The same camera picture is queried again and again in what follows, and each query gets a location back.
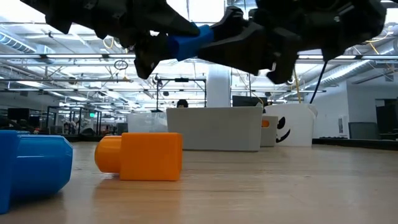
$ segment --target black cable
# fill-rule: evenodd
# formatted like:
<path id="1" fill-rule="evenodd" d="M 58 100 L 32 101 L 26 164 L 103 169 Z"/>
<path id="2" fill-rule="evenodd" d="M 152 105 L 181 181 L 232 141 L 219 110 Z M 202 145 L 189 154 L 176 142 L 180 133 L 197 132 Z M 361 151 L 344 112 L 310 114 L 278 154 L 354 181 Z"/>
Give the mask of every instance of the black cable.
<path id="1" fill-rule="evenodd" d="M 317 95 L 317 91 L 318 91 L 319 85 L 321 84 L 322 76 L 323 76 L 323 74 L 324 74 L 324 72 L 325 72 L 325 70 L 326 70 L 326 66 L 327 66 L 327 65 L 328 65 L 328 62 L 326 61 L 326 62 L 323 64 L 323 68 L 322 68 L 321 74 L 319 75 L 317 87 L 315 87 L 315 91 L 313 92 L 313 95 L 312 95 L 310 104 L 312 104 L 313 100 L 315 99 L 315 95 Z"/>

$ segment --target orange cylinder peg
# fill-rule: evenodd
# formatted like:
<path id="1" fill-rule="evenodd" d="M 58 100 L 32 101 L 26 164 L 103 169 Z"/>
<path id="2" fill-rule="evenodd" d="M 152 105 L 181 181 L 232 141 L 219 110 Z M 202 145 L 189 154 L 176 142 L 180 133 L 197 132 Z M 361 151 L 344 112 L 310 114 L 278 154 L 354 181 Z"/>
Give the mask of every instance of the orange cylinder peg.
<path id="1" fill-rule="evenodd" d="M 95 164 L 101 172 L 120 172 L 122 136 L 105 136 L 95 149 Z"/>

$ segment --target white container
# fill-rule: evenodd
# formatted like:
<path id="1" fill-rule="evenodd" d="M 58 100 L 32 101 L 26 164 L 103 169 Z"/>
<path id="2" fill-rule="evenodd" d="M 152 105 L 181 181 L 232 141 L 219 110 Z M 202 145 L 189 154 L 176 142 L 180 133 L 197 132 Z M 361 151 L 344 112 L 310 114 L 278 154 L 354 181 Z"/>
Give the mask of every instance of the white container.
<path id="1" fill-rule="evenodd" d="M 317 110 L 308 104 L 272 105 L 266 115 L 278 116 L 277 146 L 312 146 L 313 124 Z"/>
<path id="2" fill-rule="evenodd" d="M 274 147 L 276 142 L 277 116 L 262 115 L 263 121 L 268 121 L 268 127 L 261 128 L 261 147 Z"/>
<path id="3" fill-rule="evenodd" d="M 131 113 L 127 116 L 130 133 L 167 132 L 166 113 Z"/>

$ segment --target desk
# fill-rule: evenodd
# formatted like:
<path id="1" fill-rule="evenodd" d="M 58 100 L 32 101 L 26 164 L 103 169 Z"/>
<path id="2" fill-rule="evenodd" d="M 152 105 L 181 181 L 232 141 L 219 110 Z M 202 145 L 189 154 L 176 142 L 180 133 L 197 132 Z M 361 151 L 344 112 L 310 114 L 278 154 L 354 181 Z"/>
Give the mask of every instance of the desk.
<path id="1" fill-rule="evenodd" d="M 69 184 L 0 223 L 358 223 L 398 219 L 398 152 L 331 146 L 183 153 L 180 182 L 102 174 L 78 142 Z"/>

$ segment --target white pillar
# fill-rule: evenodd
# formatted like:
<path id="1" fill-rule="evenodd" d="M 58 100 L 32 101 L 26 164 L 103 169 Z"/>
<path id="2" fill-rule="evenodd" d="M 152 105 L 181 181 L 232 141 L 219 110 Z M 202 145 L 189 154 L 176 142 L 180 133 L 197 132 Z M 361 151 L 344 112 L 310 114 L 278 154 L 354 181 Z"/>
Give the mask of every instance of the white pillar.
<path id="1" fill-rule="evenodd" d="M 231 106 L 231 68 L 209 65 L 207 74 L 207 107 Z"/>

